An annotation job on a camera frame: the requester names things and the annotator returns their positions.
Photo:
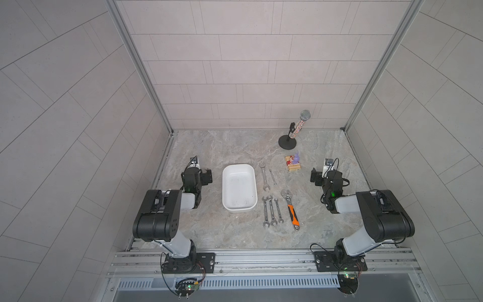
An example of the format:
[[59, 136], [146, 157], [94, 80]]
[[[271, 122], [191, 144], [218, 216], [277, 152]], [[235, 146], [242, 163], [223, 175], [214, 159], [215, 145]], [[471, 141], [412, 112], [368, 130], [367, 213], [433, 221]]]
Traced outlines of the orange handled adjustable wrench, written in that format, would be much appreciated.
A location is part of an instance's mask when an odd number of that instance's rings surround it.
[[282, 190], [281, 196], [285, 199], [286, 203], [288, 204], [289, 214], [291, 217], [291, 223], [293, 224], [294, 230], [299, 231], [300, 229], [300, 222], [297, 218], [294, 206], [292, 204], [292, 194], [289, 190]]

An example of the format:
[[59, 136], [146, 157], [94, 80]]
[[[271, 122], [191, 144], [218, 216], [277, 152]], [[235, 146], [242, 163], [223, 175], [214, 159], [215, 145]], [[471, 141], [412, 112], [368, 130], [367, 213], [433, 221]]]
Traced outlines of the white plastic storage box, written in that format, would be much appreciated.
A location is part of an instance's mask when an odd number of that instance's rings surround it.
[[251, 211], [258, 202], [254, 168], [249, 164], [226, 166], [222, 176], [222, 204], [232, 213]]

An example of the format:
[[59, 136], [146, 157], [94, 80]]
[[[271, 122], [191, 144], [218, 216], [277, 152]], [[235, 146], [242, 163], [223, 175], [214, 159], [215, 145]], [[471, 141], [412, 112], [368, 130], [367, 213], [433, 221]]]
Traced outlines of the silver ratchet wrench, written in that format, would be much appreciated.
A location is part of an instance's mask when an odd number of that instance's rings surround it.
[[267, 180], [267, 175], [266, 175], [266, 171], [265, 171], [265, 168], [266, 168], [266, 165], [264, 162], [261, 162], [259, 164], [259, 167], [261, 168], [261, 171], [262, 171], [262, 178], [263, 178], [263, 181], [264, 181], [264, 185], [263, 185], [263, 190], [265, 192], [268, 192], [270, 191], [270, 186], [269, 186], [269, 183], [268, 183], [268, 180]]

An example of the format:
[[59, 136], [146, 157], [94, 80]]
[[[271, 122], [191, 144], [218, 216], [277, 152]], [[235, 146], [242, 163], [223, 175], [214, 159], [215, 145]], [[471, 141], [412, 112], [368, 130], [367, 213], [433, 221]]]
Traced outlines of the small silver combination wrench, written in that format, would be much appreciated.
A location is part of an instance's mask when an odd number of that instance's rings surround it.
[[275, 206], [276, 206], [276, 209], [277, 209], [278, 222], [284, 223], [284, 219], [281, 215], [281, 211], [280, 211], [280, 207], [279, 207], [279, 200], [277, 198], [274, 198], [274, 201], [275, 201]]

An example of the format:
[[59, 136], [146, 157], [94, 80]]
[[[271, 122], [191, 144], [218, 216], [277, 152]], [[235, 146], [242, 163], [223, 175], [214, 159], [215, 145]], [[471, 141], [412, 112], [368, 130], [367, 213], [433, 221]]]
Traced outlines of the long silver open-end wrench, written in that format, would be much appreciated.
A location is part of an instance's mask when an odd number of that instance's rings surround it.
[[268, 220], [267, 197], [266, 196], [263, 196], [262, 197], [262, 202], [263, 202], [263, 209], [264, 209], [264, 222], [263, 222], [263, 226], [264, 226], [265, 229], [267, 229], [267, 228], [270, 227], [270, 223], [269, 223], [269, 220]]

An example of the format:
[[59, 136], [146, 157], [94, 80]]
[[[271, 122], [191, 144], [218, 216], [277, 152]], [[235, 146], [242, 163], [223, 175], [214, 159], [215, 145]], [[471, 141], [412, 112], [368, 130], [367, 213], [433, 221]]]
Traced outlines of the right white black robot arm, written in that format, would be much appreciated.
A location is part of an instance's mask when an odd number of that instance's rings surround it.
[[365, 270], [364, 254], [382, 244], [400, 244], [415, 234], [415, 225], [390, 190], [371, 190], [344, 195], [350, 181], [337, 170], [311, 171], [310, 181], [322, 187], [321, 203], [332, 214], [359, 213], [363, 226], [354, 234], [339, 239], [332, 252], [315, 252], [327, 270]]

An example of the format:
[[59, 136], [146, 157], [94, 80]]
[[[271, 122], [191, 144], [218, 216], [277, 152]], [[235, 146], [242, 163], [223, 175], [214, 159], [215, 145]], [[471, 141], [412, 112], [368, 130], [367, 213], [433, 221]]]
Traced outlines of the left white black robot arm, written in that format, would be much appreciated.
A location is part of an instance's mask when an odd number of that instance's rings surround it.
[[158, 243], [167, 255], [162, 257], [161, 271], [166, 274], [212, 273], [214, 253], [197, 253], [192, 240], [179, 230], [181, 211], [194, 210], [201, 202], [201, 189], [213, 182], [212, 172], [189, 166], [181, 174], [179, 190], [148, 190], [133, 222], [136, 239]]

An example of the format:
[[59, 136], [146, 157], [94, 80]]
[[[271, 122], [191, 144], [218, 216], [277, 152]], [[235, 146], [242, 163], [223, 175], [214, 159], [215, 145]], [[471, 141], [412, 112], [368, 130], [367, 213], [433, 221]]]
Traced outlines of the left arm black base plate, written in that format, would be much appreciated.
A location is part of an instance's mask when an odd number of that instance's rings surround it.
[[211, 274], [214, 271], [215, 253], [191, 253], [184, 258], [167, 256], [161, 261], [164, 274]]

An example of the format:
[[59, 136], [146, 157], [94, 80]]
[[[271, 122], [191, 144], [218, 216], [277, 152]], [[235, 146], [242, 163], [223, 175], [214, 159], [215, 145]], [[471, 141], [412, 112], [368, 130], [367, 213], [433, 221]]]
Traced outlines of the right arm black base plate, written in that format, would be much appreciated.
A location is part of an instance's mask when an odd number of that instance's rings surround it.
[[352, 257], [344, 252], [316, 251], [313, 253], [319, 273], [333, 272], [344, 274], [348, 272], [362, 273], [368, 270], [363, 255]]

